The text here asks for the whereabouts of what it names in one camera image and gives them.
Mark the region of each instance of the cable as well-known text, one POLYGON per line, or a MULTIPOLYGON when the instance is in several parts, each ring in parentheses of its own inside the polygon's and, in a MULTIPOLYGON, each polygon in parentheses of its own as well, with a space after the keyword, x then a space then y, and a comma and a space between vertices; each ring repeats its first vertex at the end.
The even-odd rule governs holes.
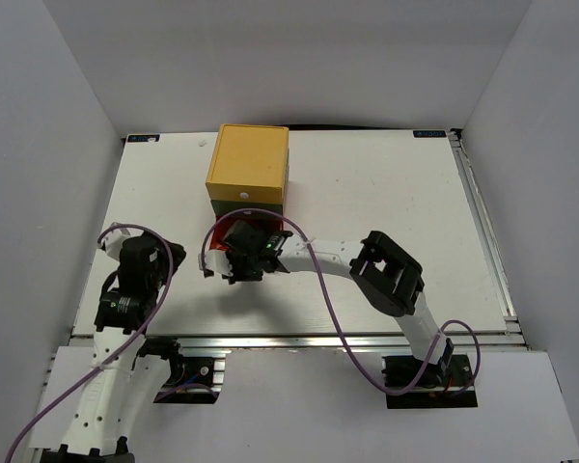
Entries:
POLYGON ((384 386, 383 384, 379 383, 379 381, 377 381, 363 367, 363 365, 360 363, 360 361, 358 360, 358 358, 356 357, 354 352, 351 350, 351 347, 349 346, 349 343, 347 342, 347 339, 345 338, 345 333, 343 332, 343 329, 341 328, 341 324, 339 323, 339 319, 337 318, 337 315, 335 314, 335 310, 332 306, 332 301, 330 300, 330 295, 328 294, 328 289, 326 288, 326 282, 324 282, 323 271, 321 270, 321 266, 319 265, 319 260, 317 259, 316 252, 313 249, 313 246, 311 246, 311 243, 309 242, 309 238, 307 237, 306 233, 302 231, 302 229, 300 227, 298 227, 293 221, 291 221, 290 219, 288 219, 287 217, 285 217, 281 214, 278 214, 276 212, 272 212, 270 210, 247 207, 247 208, 234 210, 234 211, 229 212, 229 213, 225 214, 224 216, 220 217, 214 223, 214 225, 212 225, 212 227, 210 227, 210 230, 208 230, 208 232, 206 233, 206 236, 204 238, 204 242, 202 243, 202 252, 200 254, 200 260, 201 260, 201 266, 202 266, 203 271, 206 271, 206 259, 205 259, 206 245, 207 245, 208 239, 210 238, 210 236, 212 235, 214 230, 218 227, 218 225, 221 222, 223 222, 227 218, 235 216, 237 214, 241 214, 243 212, 249 212, 249 213, 257 212, 257 213, 269 215, 271 217, 275 217, 276 219, 282 220, 282 221, 286 222, 287 224, 291 225, 296 230, 296 232, 300 235, 300 237, 302 238, 302 240, 304 241, 304 243, 307 247, 307 250, 309 251, 309 254, 311 256, 311 260, 313 261, 313 265, 316 268, 317 279, 319 280, 319 286, 321 287, 321 293, 324 297, 324 301, 326 303, 326 308, 328 309, 328 312, 330 313, 330 318, 332 319, 332 324, 335 326, 335 331, 337 332, 337 336, 339 337, 339 340, 341 341, 341 344, 343 345, 345 352, 347 352, 347 356, 349 357, 351 362, 356 366, 356 368, 358 368, 358 370, 365 377, 365 379, 367 379, 367 381, 369 381, 374 387, 379 389, 382 393, 384 393, 386 395, 404 395, 404 394, 408 393, 409 391, 411 391, 412 389, 414 389, 416 384, 418 384, 418 381, 423 376, 423 373, 427 369, 428 361, 431 358, 431 356, 433 355, 433 351, 435 350, 435 346, 437 345, 437 342, 441 338, 442 330, 451 324, 461 325, 466 330, 468 330, 468 332, 470 333, 470 335, 474 339, 474 344, 476 345, 476 354, 477 354, 476 355, 476 369, 475 369, 474 374, 472 375, 472 378, 470 379, 470 381, 468 381, 468 384, 466 384, 462 389, 455 392, 455 395, 461 394, 462 392, 466 391, 469 387, 471 387, 474 384, 474 381, 476 380, 476 377, 478 375, 479 368, 481 366, 481 348, 479 346, 478 338, 474 334, 474 331, 472 331, 472 328, 470 328, 470 326, 467 323, 460 321, 460 320, 449 320, 442 325, 439 333, 435 334, 435 337, 433 338, 431 346, 428 349, 427 356, 425 357, 425 359, 423 360, 423 363, 421 364, 420 368, 418 369, 416 376, 414 376, 414 378, 409 382, 409 384, 407 386, 405 386, 404 388, 401 388, 401 389, 390 389, 390 388, 387 388, 386 386, 384 386))
POLYGON ((168 395, 172 395, 173 393, 177 393, 178 391, 184 389, 184 387, 187 384, 191 384, 193 381, 195 381, 197 379, 197 377, 200 375, 200 373, 196 373, 193 376, 191 376, 189 379, 187 379, 186 381, 184 381, 182 384, 177 385, 176 387, 170 389, 169 391, 163 393, 163 394, 159 394, 156 399, 154 400, 155 402, 160 402, 161 400, 163 400, 165 397, 167 397, 168 395))
POLYGON ((474 347, 476 347, 476 366, 474 367, 474 373, 472 374, 472 377, 466 383, 465 386, 463 386, 458 391, 454 391, 453 393, 451 393, 451 396, 455 396, 464 393, 469 388, 471 388, 476 382, 476 378, 479 376, 479 370, 481 369, 481 345, 479 343, 478 337, 476 336, 476 333, 474 333, 474 330, 470 327, 470 325, 468 325, 464 321, 454 319, 448 320, 440 327, 440 331, 444 331, 444 329, 446 329, 446 327, 448 327, 449 325, 461 325, 463 328, 465 328, 472 337, 472 340, 474 341, 474 347))
MULTIPOLYGON (((165 301, 165 298, 167 297, 167 294, 170 290, 172 278, 174 277, 174 258, 172 257, 172 250, 170 249, 169 244, 167 244, 167 241, 165 241, 165 239, 160 234, 158 234, 156 231, 153 231, 147 227, 143 227, 141 225, 135 225, 135 224, 114 224, 100 234, 100 236, 96 240, 96 243, 100 244, 102 239, 107 235, 107 233, 112 232, 113 230, 116 230, 116 229, 125 229, 125 228, 140 230, 142 232, 147 232, 160 241, 160 243, 163 245, 163 248, 165 249, 165 252, 167 253, 167 256, 168 256, 167 282, 165 283, 165 287, 163 289, 163 292, 161 292, 161 296, 159 297, 158 301, 156 302, 156 305, 154 306, 154 308, 152 309, 151 314, 148 316, 148 318, 146 318, 146 320, 144 321, 142 326, 135 333, 133 333, 133 335, 128 340, 126 340, 123 345, 118 347, 114 352, 109 354, 105 360, 103 360, 101 362, 101 364, 103 366, 111 364, 116 359, 116 357, 118 357, 125 350, 127 350, 128 347, 131 346, 135 342, 135 340, 137 338, 139 338, 139 336, 144 333, 144 331, 146 331, 146 328, 148 328, 148 325, 150 325, 152 319, 158 313, 159 309, 163 305, 163 302, 165 301)), ((50 411, 52 411, 54 408, 56 408, 56 406, 60 402, 62 402, 65 398, 67 398, 73 392, 77 391, 80 387, 82 387, 88 381, 93 379, 100 372, 101 372, 100 367, 95 367, 92 370, 90 370, 79 381, 77 381, 70 388, 68 388, 66 391, 64 391, 60 396, 58 396, 58 398, 56 398, 49 405, 47 405, 45 408, 43 408, 32 420, 30 420, 30 422, 28 422, 28 424, 26 424, 23 427, 21 432, 19 434, 17 434, 17 437, 15 437, 13 443, 11 444, 11 447, 9 448, 9 451, 7 452, 7 456, 4 460, 5 463, 11 463, 11 461, 13 460, 13 455, 14 455, 15 451, 17 450, 17 447, 19 446, 19 444, 21 443, 23 438, 26 436, 26 434, 28 434, 28 432, 30 432, 30 430, 35 426, 35 424, 37 424, 37 422, 39 422, 45 415, 47 415, 50 411)))

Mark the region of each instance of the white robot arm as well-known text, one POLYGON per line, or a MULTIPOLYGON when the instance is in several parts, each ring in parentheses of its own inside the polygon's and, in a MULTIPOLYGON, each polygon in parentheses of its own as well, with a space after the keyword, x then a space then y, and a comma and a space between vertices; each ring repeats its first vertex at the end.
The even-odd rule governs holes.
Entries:
MULTIPOLYGON (((230 284, 258 281, 263 273, 316 271, 306 243, 290 231, 268 233, 237 221, 223 243, 227 250, 206 253, 206 267, 208 275, 220 273, 230 284)), ((374 308, 395 318, 417 360, 425 359, 439 333, 429 363, 446 369, 453 345, 428 309, 423 269, 415 259, 381 231, 362 241, 315 239, 310 244, 324 274, 353 280, 374 308)))

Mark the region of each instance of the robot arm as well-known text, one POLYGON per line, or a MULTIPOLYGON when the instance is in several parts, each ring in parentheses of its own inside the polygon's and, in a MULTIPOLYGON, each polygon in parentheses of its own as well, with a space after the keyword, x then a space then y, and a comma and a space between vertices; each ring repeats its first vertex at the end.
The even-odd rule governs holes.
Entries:
MULTIPOLYGON (((237 221, 223 243, 227 251, 208 251, 206 263, 230 284, 259 281, 263 273, 316 271, 306 244, 290 231, 270 234, 237 221)), ((316 239, 310 244, 322 272, 353 280, 375 309, 395 318, 412 355, 423 361, 439 327, 427 306, 421 265, 381 231, 360 242, 316 239)), ((429 359, 436 376, 444 377, 452 354, 451 341, 440 334, 429 359)))
MULTIPOLYGON (((174 272, 186 257, 168 243, 174 272)), ((120 266, 103 285, 96 313, 92 367, 101 372, 82 388, 77 410, 58 450, 45 450, 41 463, 132 463, 127 442, 138 418, 170 377, 179 346, 171 340, 139 337, 116 360, 101 362, 138 331, 165 285, 169 265, 165 248, 152 235, 108 234, 102 243, 120 266), (111 288, 118 278, 118 287, 111 288)))

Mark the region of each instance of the white table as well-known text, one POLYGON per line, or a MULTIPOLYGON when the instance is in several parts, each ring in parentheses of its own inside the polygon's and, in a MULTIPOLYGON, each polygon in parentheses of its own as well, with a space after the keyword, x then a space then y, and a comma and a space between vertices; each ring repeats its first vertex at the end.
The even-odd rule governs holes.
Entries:
MULTIPOLYGON (((216 133, 161 134, 158 142, 125 145, 105 226, 146 225, 189 253, 148 333, 333 334, 313 274, 266 275, 263 282, 234 286, 218 276, 203 278, 197 254, 214 220, 205 180, 215 139, 216 133)), ((447 139, 416 139, 410 130, 292 131, 286 215, 322 239, 386 232, 424 267, 437 322, 460 318, 478 331, 504 331, 494 278, 447 139)), ((102 282, 116 265, 96 253, 75 335, 93 333, 102 282)), ((326 282, 347 332, 400 333, 353 282, 326 282)))
MULTIPOLYGON (((61 347, 43 404, 89 368, 92 348, 61 347)), ((381 369, 377 354, 359 354, 381 369)), ((128 446, 138 463, 557 463, 579 458, 545 352, 483 354, 478 408, 387 410, 385 397, 340 351, 237 351, 214 405, 155 404, 128 446)), ((77 391, 33 431, 58 448, 77 391)))

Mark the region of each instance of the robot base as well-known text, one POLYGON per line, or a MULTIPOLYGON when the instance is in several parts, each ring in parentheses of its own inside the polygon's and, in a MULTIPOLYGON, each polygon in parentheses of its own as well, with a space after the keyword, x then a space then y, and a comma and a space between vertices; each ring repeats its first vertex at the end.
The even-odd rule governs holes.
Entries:
MULTIPOLYGON (((401 388, 409 383, 420 366, 420 362, 412 356, 385 357, 384 362, 385 369, 382 372, 386 375, 386 386, 389 388, 401 388)), ((440 378, 426 371, 415 391, 399 396, 386 395, 386 407, 388 409, 478 407, 474 387, 454 395, 455 390, 466 385, 471 377, 472 368, 467 355, 453 355, 445 377, 440 378)))

